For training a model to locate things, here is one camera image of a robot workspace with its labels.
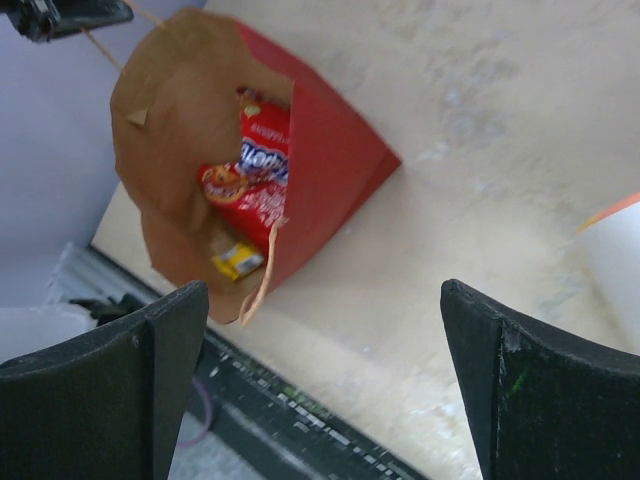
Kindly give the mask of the yellow snack bar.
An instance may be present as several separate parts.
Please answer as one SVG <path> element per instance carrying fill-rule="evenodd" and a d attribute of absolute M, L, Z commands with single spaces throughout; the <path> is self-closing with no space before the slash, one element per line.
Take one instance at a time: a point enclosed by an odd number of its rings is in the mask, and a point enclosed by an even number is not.
<path fill-rule="evenodd" d="M 236 243 L 225 253 L 214 255 L 211 262 L 222 275 L 238 281 L 261 267 L 264 257 L 253 245 Z"/>

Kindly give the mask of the white cylindrical appliance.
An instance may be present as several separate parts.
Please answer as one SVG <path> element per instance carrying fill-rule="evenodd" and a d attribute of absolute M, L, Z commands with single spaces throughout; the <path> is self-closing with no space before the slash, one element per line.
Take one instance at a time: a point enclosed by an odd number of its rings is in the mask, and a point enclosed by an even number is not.
<path fill-rule="evenodd" d="M 639 195 L 592 216 L 580 229 L 592 275 L 634 353 L 639 352 Z"/>

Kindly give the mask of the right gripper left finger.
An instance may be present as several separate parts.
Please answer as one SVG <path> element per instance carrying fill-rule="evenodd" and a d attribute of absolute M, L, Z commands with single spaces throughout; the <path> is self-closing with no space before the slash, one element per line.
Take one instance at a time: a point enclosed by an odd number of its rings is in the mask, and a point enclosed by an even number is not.
<path fill-rule="evenodd" d="M 3 363 L 2 478 L 167 478 L 208 309 L 193 281 Z"/>

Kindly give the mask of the red cookie snack packet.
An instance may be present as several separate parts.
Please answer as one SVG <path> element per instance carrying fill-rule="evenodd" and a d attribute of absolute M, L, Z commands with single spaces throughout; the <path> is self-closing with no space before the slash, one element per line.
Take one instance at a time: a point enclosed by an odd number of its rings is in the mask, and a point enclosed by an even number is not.
<path fill-rule="evenodd" d="M 200 166 L 198 182 L 207 201 L 262 254 L 283 216 L 288 184 L 290 109 L 248 87 L 237 90 L 241 123 L 239 157 Z"/>

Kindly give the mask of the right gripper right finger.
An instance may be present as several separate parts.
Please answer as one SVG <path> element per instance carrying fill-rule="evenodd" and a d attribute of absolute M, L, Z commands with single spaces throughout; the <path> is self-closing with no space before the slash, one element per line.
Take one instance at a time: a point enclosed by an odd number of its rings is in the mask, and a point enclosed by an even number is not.
<path fill-rule="evenodd" d="M 483 478 L 638 478 L 638 356 L 455 279 L 440 310 Z"/>

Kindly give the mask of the red paper bag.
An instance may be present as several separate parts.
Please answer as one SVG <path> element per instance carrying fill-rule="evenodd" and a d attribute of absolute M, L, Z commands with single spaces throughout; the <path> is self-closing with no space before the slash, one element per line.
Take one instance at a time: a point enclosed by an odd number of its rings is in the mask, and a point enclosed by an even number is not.
<path fill-rule="evenodd" d="M 311 67 L 238 20 L 154 19 L 118 66 L 115 168 L 152 267 L 247 323 L 400 166 Z"/>

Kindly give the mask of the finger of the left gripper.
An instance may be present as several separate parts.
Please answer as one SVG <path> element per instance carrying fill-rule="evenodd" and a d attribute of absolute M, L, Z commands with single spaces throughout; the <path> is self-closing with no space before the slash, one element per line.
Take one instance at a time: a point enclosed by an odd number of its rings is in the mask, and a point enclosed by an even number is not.
<path fill-rule="evenodd" d="M 133 10 L 118 0 L 1 0 L 1 14 L 21 36 L 34 43 L 50 42 L 134 19 Z"/>

